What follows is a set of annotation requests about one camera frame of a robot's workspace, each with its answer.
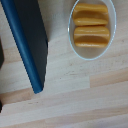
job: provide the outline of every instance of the wood grain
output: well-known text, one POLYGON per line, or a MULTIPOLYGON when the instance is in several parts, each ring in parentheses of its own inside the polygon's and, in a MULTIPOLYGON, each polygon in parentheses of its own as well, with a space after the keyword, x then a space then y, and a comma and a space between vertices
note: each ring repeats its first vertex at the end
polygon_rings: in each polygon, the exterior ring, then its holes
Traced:
POLYGON ((49 39, 44 91, 35 95, 0 4, 5 62, 0 71, 0 128, 127 128, 128 1, 112 0, 117 31, 105 55, 84 61, 68 40, 76 0, 38 0, 49 39))

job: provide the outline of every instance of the white bowl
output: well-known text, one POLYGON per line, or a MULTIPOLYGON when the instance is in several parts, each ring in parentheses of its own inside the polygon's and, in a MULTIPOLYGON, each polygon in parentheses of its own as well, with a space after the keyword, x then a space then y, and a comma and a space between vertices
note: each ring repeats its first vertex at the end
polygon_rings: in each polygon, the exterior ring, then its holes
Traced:
POLYGON ((70 18, 69 18, 68 34, 69 34, 69 41, 70 41, 71 47, 80 58, 84 60, 95 60, 101 57, 110 47, 114 39, 115 32, 116 32, 116 11, 115 11, 114 5, 111 0, 77 0, 76 1, 71 11, 70 18), (107 28, 110 31, 111 37, 110 37, 110 41, 107 47, 105 48, 80 48, 75 45, 73 36, 74 36, 74 30, 76 26, 73 22, 72 14, 73 14, 75 6, 78 3, 104 4, 108 7, 109 24, 107 25, 107 28))

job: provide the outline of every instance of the black object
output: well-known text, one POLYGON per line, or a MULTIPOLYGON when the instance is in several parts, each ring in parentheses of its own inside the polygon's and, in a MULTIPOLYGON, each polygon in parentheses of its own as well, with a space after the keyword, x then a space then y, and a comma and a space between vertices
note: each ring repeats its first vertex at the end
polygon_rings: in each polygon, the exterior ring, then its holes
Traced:
POLYGON ((0 113, 1 113, 1 111, 2 111, 2 103, 0 101, 0 113))
POLYGON ((48 42, 37 0, 1 0, 35 93, 43 90, 48 42))
POLYGON ((0 42, 0 68, 2 67, 3 62, 4 62, 4 54, 3 54, 3 49, 0 42))

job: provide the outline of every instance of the light wood surface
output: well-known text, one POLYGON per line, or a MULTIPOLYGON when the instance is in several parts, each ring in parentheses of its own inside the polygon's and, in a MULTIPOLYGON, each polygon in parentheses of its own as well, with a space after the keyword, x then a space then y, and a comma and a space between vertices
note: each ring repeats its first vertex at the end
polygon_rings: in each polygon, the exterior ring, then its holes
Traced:
POLYGON ((128 128, 128 0, 113 0, 115 39, 95 61, 80 59, 68 40, 75 0, 39 0, 49 38, 44 91, 35 95, 0 4, 5 62, 0 71, 2 128, 128 128))

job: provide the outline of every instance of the bowl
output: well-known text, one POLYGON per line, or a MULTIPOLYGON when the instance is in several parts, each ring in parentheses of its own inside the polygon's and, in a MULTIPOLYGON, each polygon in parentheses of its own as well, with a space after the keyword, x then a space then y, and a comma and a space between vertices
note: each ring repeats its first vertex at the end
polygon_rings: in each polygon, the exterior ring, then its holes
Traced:
POLYGON ((112 44, 112 41, 114 39, 116 32, 116 11, 113 5, 113 2, 111 0, 77 0, 75 5, 72 8, 70 18, 69 18, 69 24, 68 24, 68 34, 69 34, 69 41, 71 44, 71 47, 73 51, 82 59, 84 60, 95 60, 99 57, 101 57, 110 47, 112 44), (73 19, 72 14, 74 11, 75 6, 78 3, 88 3, 88 4, 102 4, 106 5, 108 8, 109 13, 109 23, 106 26, 110 31, 110 41, 105 48, 81 48, 77 47, 74 43, 74 30, 76 28, 73 19))

